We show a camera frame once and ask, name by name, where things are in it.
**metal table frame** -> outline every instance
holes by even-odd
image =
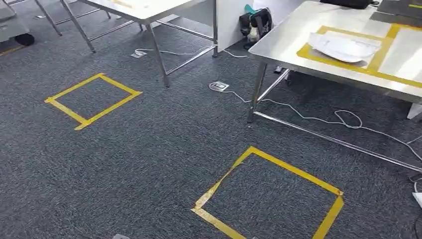
[[[15,1],[11,1],[9,4],[15,4],[15,3],[19,3],[19,2],[22,2],[22,1],[26,1],[26,0],[15,0]],[[40,8],[40,10],[42,11],[42,13],[45,15],[45,17],[47,18],[47,20],[48,20],[48,22],[51,24],[51,26],[53,27],[53,29],[56,31],[56,33],[59,35],[59,36],[62,36],[63,34],[60,32],[60,30],[58,29],[58,27],[57,27],[57,25],[60,25],[60,24],[63,24],[63,23],[65,23],[65,22],[68,22],[68,21],[70,21],[70,20],[72,20],[71,18],[67,18],[67,19],[64,19],[64,20],[60,20],[60,21],[58,21],[58,22],[55,22],[54,20],[53,20],[53,18],[50,16],[50,14],[48,14],[48,12],[45,10],[45,8],[44,8],[44,6],[39,2],[39,0],[34,0],[35,1],[35,3],[38,5],[38,7]],[[85,13],[82,13],[82,14],[80,14],[80,15],[76,15],[75,16],[75,18],[79,18],[79,17],[83,17],[83,16],[86,16],[86,15],[89,15],[89,14],[91,14],[91,13],[94,13],[94,12],[97,12],[97,11],[99,11],[100,9],[99,8],[97,8],[97,9],[94,9],[94,10],[91,10],[91,11],[88,11],[88,12],[85,12]],[[107,12],[106,11],[106,14],[107,14],[107,17],[109,18],[109,19],[111,19],[111,15],[110,15],[110,13],[109,12]],[[118,29],[120,29],[120,28],[122,28],[122,27],[124,27],[124,26],[127,26],[128,24],[127,23],[124,23],[124,24],[122,24],[122,25],[120,25],[120,26],[117,26],[117,27],[115,27],[116,28],[116,30],[118,30]]]
[[[269,116],[269,115],[266,115],[266,114],[264,114],[264,113],[261,113],[261,112],[259,112],[258,110],[257,110],[257,105],[271,92],[271,90],[273,90],[283,79],[285,79],[285,78],[287,78],[288,76],[289,76],[289,73],[290,73],[290,69],[284,69],[284,71],[282,72],[282,74],[281,74],[281,76],[273,83],[273,84],[271,84],[262,94],[260,94],[260,92],[261,92],[261,88],[262,88],[262,82],[263,82],[263,80],[264,80],[264,77],[265,77],[265,71],[266,71],[266,69],[267,69],[267,63],[266,62],[261,62],[260,63],[260,65],[259,65],[259,69],[258,69],[258,76],[257,76],[257,78],[256,78],[256,80],[255,80],[255,87],[254,87],[254,92],[253,92],[253,96],[252,96],[252,101],[251,101],[251,105],[250,105],[250,107],[249,107],[249,112],[248,112],[248,116],[247,116],[247,122],[248,123],[252,123],[253,122],[253,120],[254,120],[254,116],[260,116],[260,117],[263,117],[263,118],[266,118],[266,119],[268,119],[268,120],[272,120],[272,121],[274,121],[274,122],[277,122],[277,123],[281,123],[281,124],[284,124],[284,125],[287,125],[287,126],[290,126],[290,127],[293,127],[293,128],[296,128],[296,129],[299,129],[299,130],[302,130],[302,131],[304,131],[304,132],[308,132],[308,133],[311,133],[311,134],[313,134],[313,135],[315,135],[315,136],[318,136],[318,137],[320,137],[320,138],[323,138],[323,139],[326,139],[326,140],[328,140],[328,141],[331,141],[331,142],[334,142],[334,143],[337,143],[337,144],[340,144],[340,145],[343,145],[343,146],[345,146],[345,147],[348,147],[348,148],[351,148],[351,149],[354,149],[354,150],[357,150],[357,151],[360,151],[360,152],[362,152],[362,153],[366,153],[366,154],[368,154],[368,155],[371,155],[371,156],[374,156],[374,157],[377,157],[377,158],[380,158],[380,159],[383,159],[383,160],[386,160],[386,161],[388,161],[388,162],[391,162],[391,163],[394,163],[394,164],[396,164],[396,165],[399,165],[399,166],[402,166],[402,167],[405,167],[405,168],[408,168],[408,169],[411,169],[411,170],[413,170],[413,171],[416,171],[416,172],[419,172],[420,174],[422,173],[422,168],[419,168],[419,167],[416,167],[416,166],[414,166],[414,165],[411,165],[411,164],[408,164],[408,163],[405,163],[405,162],[402,162],[402,161],[399,161],[399,160],[396,160],[396,159],[393,159],[393,158],[390,158],[390,157],[387,157],[387,156],[385,156],[385,155],[382,155],[382,154],[379,154],[379,153],[376,153],[376,152],[373,152],[373,151],[371,151],[371,150],[368,150],[368,149],[365,149],[365,148],[362,148],[362,147],[359,147],[359,146],[357,146],[357,145],[354,145],[354,144],[351,144],[351,143],[348,143],[348,142],[344,142],[344,141],[342,141],[342,140],[339,140],[339,139],[336,139],[336,138],[333,138],[333,137],[331,137],[331,136],[327,136],[327,135],[324,135],[324,134],[322,134],[322,133],[318,133],[318,132],[315,132],[315,131],[312,131],[312,130],[310,130],[310,129],[306,129],[306,128],[304,128],[304,127],[301,127],[301,126],[298,126],[298,125],[295,125],[295,124],[293,124],[293,123],[290,123],[290,122],[287,122],[287,121],[284,121],[284,120],[281,120],[281,119],[278,119],[278,118],[275,118],[275,117],[272,117],[272,116]]]
[[[131,21],[129,21],[129,22],[127,22],[127,23],[125,23],[125,24],[123,24],[121,26],[118,26],[116,28],[113,28],[112,30],[110,30],[110,31],[108,31],[106,33],[103,33],[103,34],[101,34],[101,35],[99,35],[97,37],[92,37],[92,38],[88,38],[87,37],[87,35],[85,34],[85,32],[83,31],[83,29],[79,25],[76,17],[73,15],[72,11],[69,9],[69,6],[67,5],[67,3],[64,0],[60,0],[60,1],[63,4],[63,7],[68,12],[68,14],[70,15],[70,18],[72,19],[72,21],[75,24],[76,28],[79,30],[79,32],[81,33],[82,37],[84,38],[84,40],[86,41],[86,43],[88,44],[88,46],[91,48],[91,50],[93,52],[95,52],[95,50],[94,50],[94,47],[91,44],[91,41],[92,40],[95,40],[95,39],[97,39],[97,38],[99,38],[101,36],[104,36],[104,35],[106,35],[106,34],[108,34],[110,32],[113,32],[113,31],[115,31],[117,29],[120,29],[120,28],[122,28],[122,27],[124,27],[126,25],[129,25],[129,24],[133,23],[133,22],[138,22],[139,25],[141,26],[141,29],[142,29],[142,24],[145,24],[147,30],[150,32],[151,37],[153,39],[154,52],[155,52],[155,55],[156,55],[156,60],[157,60],[157,63],[159,65],[159,67],[160,67],[161,74],[163,75],[164,85],[167,88],[170,87],[170,81],[168,79],[168,76],[170,74],[172,74],[175,71],[179,70],[180,68],[186,66],[187,64],[195,61],[199,57],[207,54],[208,52],[210,52],[212,50],[213,50],[213,55],[212,56],[213,57],[217,57],[218,56],[218,48],[217,48],[217,45],[218,45],[217,0],[213,0],[213,19],[212,19],[212,22],[213,22],[213,26],[212,26],[213,27],[213,36],[212,37],[211,36],[204,35],[204,34],[199,33],[199,32],[195,32],[195,31],[189,30],[189,29],[184,28],[184,27],[181,27],[181,26],[177,26],[177,25],[171,24],[169,22],[162,22],[162,21],[159,20],[159,19],[162,19],[162,18],[164,18],[166,16],[171,15],[171,13],[163,12],[162,14],[156,16],[154,19],[141,20],[141,19],[135,18],[134,16],[127,15],[127,14],[124,14],[122,12],[116,11],[114,9],[107,8],[107,7],[104,7],[104,6],[99,5],[99,4],[95,4],[93,2],[90,2],[89,0],[81,0],[82,2],[84,2],[84,3],[88,4],[88,5],[91,5],[91,6],[94,6],[94,7],[98,7],[98,8],[101,8],[101,9],[104,9],[107,12],[111,12],[111,13],[120,15],[120,16],[122,16],[124,18],[127,18],[127,19],[131,19]],[[166,70],[166,68],[164,66],[163,59],[161,58],[161,52],[160,52],[160,49],[158,47],[158,43],[157,43],[157,40],[156,40],[156,37],[155,37],[155,34],[154,34],[154,30],[152,29],[152,26],[151,26],[151,23],[154,22],[154,21],[157,22],[157,23],[160,23],[162,25],[165,25],[165,26],[168,26],[168,27],[172,27],[174,29],[181,30],[181,31],[190,33],[192,35],[195,35],[195,36],[198,36],[198,37],[201,37],[201,38],[210,40],[210,41],[213,42],[213,45],[210,46],[210,47],[207,47],[206,49],[204,49],[200,53],[198,53],[195,56],[193,56],[191,59],[189,59],[189,60],[185,61],[184,63],[182,63],[180,66],[177,66],[177,67],[175,67],[175,68],[173,68],[171,70]]]

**teal object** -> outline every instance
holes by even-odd
[[[250,14],[256,13],[256,11],[249,4],[245,6],[245,12],[250,13]]]

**stainless steel table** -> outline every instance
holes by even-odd
[[[23,1],[26,1],[26,0],[14,0],[14,1],[11,1],[9,4],[16,4],[16,3],[19,3],[19,2],[23,2]],[[56,33],[57,33],[59,36],[62,36],[62,33],[61,33],[61,32],[60,32],[60,30],[58,29],[57,25],[63,24],[63,23],[65,23],[65,22],[68,22],[68,21],[70,21],[71,19],[70,19],[70,18],[67,18],[67,19],[63,19],[63,20],[60,20],[60,21],[58,21],[58,22],[55,22],[55,21],[53,20],[53,18],[50,16],[50,14],[46,11],[46,9],[44,8],[43,4],[41,4],[39,0],[34,0],[34,1],[35,1],[35,3],[37,4],[37,6],[40,8],[40,10],[42,11],[42,13],[44,14],[44,16],[47,18],[48,22],[51,24],[51,26],[53,27],[53,29],[56,31]],[[80,15],[77,15],[77,16],[75,16],[75,18],[79,18],[79,17],[82,17],[82,16],[86,16],[86,15],[89,15],[89,14],[91,14],[91,13],[97,12],[97,11],[99,11],[99,10],[100,10],[100,9],[94,9],[94,10],[91,10],[91,11],[88,11],[88,12],[85,12],[85,13],[82,13],[82,14],[80,14]],[[110,14],[109,14],[108,12],[106,12],[106,14],[107,14],[107,17],[108,17],[109,19],[111,19]]]
[[[83,31],[82,27],[79,25],[77,19],[73,15],[72,11],[70,10],[69,6],[64,0],[60,0],[64,6],[64,8],[67,10],[67,12],[70,15],[70,18],[72,19],[73,23],[81,33],[84,40],[87,42],[89,47],[92,51],[94,51],[94,47],[91,44],[91,41],[94,39],[97,39],[98,37],[101,37],[105,34],[110,33],[111,31],[114,31],[112,29],[109,32],[106,32],[98,37],[94,38],[88,38],[85,32]],[[154,51],[157,58],[157,63],[160,67],[161,73],[163,75],[163,81],[164,85],[166,87],[170,86],[170,81],[168,79],[168,75],[172,74],[173,72],[177,71],[178,69],[182,68],[183,66],[193,62],[194,60],[198,59],[199,57],[205,55],[206,53],[214,50],[213,56],[217,56],[217,0],[213,0],[213,9],[210,9],[213,11],[213,36],[207,36],[177,25],[173,25],[168,22],[162,22],[160,19],[170,16],[174,13],[177,13],[178,11],[192,7],[198,3],[204,2],[206,0],[79,0],[81,2],[84,2],[88,5],[97,7],[99,9],[105,10],[106,12],[111,12],[116,15],[122,16],[126,19],[130,19],[131,24],[132,22],[138,22],[140,25],[143,24],[146,26],[147,30],[151,33],[153,42],[154,42]],[[161,59],[161,53],[157,44],[157,41],[155,39],[155,34],[152,29],[151,23],[158,22],[162,25],[169,26],[190,34],[193,34],[198,37],[202,37],[204,39],[210,40],[213,42],[212,45],[198,53],[197,55],[193,56],[191,59],[187,60],[180,66],[177,66],[171,70],[166,70],[163,60]]]
[[[257,111],[257,105],[290,71],[372,90],[415,103],[413,114],[421,112],[422,103],[422,29],[374,20],[373,7],[348,9],[307,1],[275,27],[249,52],[261,61],[255,81],[248,122],[253,116],[276,121],[346,147],[422,172],[422,168],[389,158],[365,148],[323,135]],[[318,53],[307,45],[310,33],[338,34],[360,41],[380,44],[375,56],[359,64],[347,64]],[[268,63],[281,64],[282,75],[262,94],[261,86]]]

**yellow tape outline on table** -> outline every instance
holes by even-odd
[[[317,231],[315,232],[313,239],[323,239],[325,235],[328,233],[328,230],[330,229],[331,225],[334,223],[334,220],[336,219],[338,213],[340,212],[341,208],[344,205],[344,201],[342,198],[343,192],[341,192],[339,189],[335,188],[334,186],[278,159],[275,158],[253,146],[249,147],[233,164],[233,166],[229,169],[229,171],[216,183],[214,184],[208,191],[203,194],[196,202],[195,207],[191,209],[194,213],[196,213],[198,216],[203,218],[205,221],[213,224],[216,228],[218,228],[220,231],[225,233],[227,236],[229,236],[232,239],[246,239],[246,237],[242,236],[240,233],[238,233],[236,230],[232,229],[213,215],[211,215],[209,212],[205,211],[202,206],[213,196],[213,194],[216,192],[217,188],[220,186],[221,182],[233,171],[233,169],[237,166],[239,166],[242,161],[244,161],[248,156],[251,154],[256,154],[270,162],[273,162],[277,164],[278,166],[285,168],[289,170],[292,173],[297,174],[298,176],[301,176],[305,179],[308,179],[309,181],[317,184],[318,186],[326,189],[327,191],[330,191],[337,195],[337,199],[334,201],[334,204],[332,205],[331,209],[327,213],[326,217],[318,227]]]
[[[90,119],[83,118],[82,116],[78,115],[77,113],[75,113],[71,109],[67,108],[66,106],[62,105],[61,103],[59,103],[56,100],[57,98],[65,95],[65,94],[67,94],[67,93],[69,93],[69,92],[71,92],[71,91],[73,91],[73,90],[75,90],[75,89],[77,89],[77,88],[79,88],[79,87],[81,87],[81,86],[83,86],[83,85],[85,85],[85,84],[87,84],[87,83],[95,80],[95,79],[98,79],[98,78],[103,79],[104,81],[106,81],[106,82],[108,82],[108,83],[110,83],[110,84],[112,84],[112,85],[114,85],[114,86],[116,86],[116,87],[118,87],[118,88],[126,91],[126,92],[129,92],[130,95],[128,97],[124,98],[123,100],[117,102],[116,104],[110,106],[109,108],[103,110],[102,112],[98,113],[97,115],[93,116]],[[62,92],[56,94],[55,96],[52,96],[52,97],[47,98],[44,102],[45,103],[50,103],[50,104],[54,105],[55,107],[57,107],[58,109],[60,109],[61,111],[63,111],[64,113],[66,113],[70,117],[74,118],[79,123],[81,123],[80,126],[78,126],[78,127],[75,128],[75,130],[81,130],[81,129],[89,126],[90,124],[92,124],[93,122],[95,122],[96,120],[98,120],[99,118],[101,118],[101,117],[105,116],[106,114],[110,113],[111,111],[113,111],[117,107],[123,105],[124,103],[126,103],[126,102],[128,102],[130,100],[132,100],[136,96],[139,96],[142,93],[143,92],[135,91],[135,90],[133,90],[133,89],[131,89],[131,88],[125,86],[125,85],[122,85],[121,83],[119,83],[119,82],[117,82],[117,81],[115,81],[115,80],[113,80],[113,79],[105,76],[104,73],[99,73],[99,74],[96,74],[96,75],[94,75],[92,77],[89,77],[88,79],[82,81],[81,83],[78,83],[78,84],[76,84],[76,85],[68,88],[65,91],[62,91]]]
[[[320,57],[320,56],[311,55],[310,52],[312,50],[312,47],[307,43],[302,47],[302,49],[300,49],[297,52],[297,55],[300,56],[300,57],[303,57],[303,58],[318,61],[318,62],[325,63],[325,64],[328,64],[328,65],[337,66],[337,67],[352,70],[352,71],[355,71],[355,72],[360,72],[360,73],[364,73],[364,74],[367,74],[367,75],[375,76],[375,77],[378,77],[378,78],[383,78],[383,79],[386,79],[386,80],[403,83],[403,84],[406,84],[406,85],[409,85],[409,86],[422,88],[421,82],[408,80],[408,79],[404,79],[404,78],[396,77],[396,76],[393,76],[393,75],[378,72],[382,62],[384,61],[384,58],[387,55],[387,52],[390,50],[391,44],[393,44],[394,39],[396,38],[400,29],[403,28],[403,27],[422,31],[422,28],[407,26],[407,25],[401,25],[401,24],[395,24],[395,23],[391,24],[390,30],[388,31],[388,33],[385,37],[377,37],[377,36],[372,36],[372,35],[362,34],[362,33],[358,33],[358,32],[352,32],[352,31],[346,31],[346,30],[342,30],[342,29],[338,29],[338,28],[334,28],[334,27],[328,27],[328,26],[322,26],[317,31],[317,33],[319,33],[319,34],[325,34],[327,31],[335,31],[335,32],[353,35],[353,36],[365,37],[365,38],[368,38],[368,39],[381,41],[381,49],[374,55],[374,57],[372,58],[371,62],[368,64],[368,67],[366,69],[358,67],[358,66],[354,66],[354,65],[351,65],[351,64],[344,63],[344,62],[336,60],[334,58],[328,58],[328,57],[324,58],[324,57]]]

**table top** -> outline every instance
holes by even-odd
[[[79,0],[143,24],[192,7],[206,0]]]
[[[371,6],[358,10],[306,1],[249,52],[267,63],[422,104],[422,29],[374,20],[375,12]],[[307,45],[312,32],[382,47],[371,59],[342,63]]]

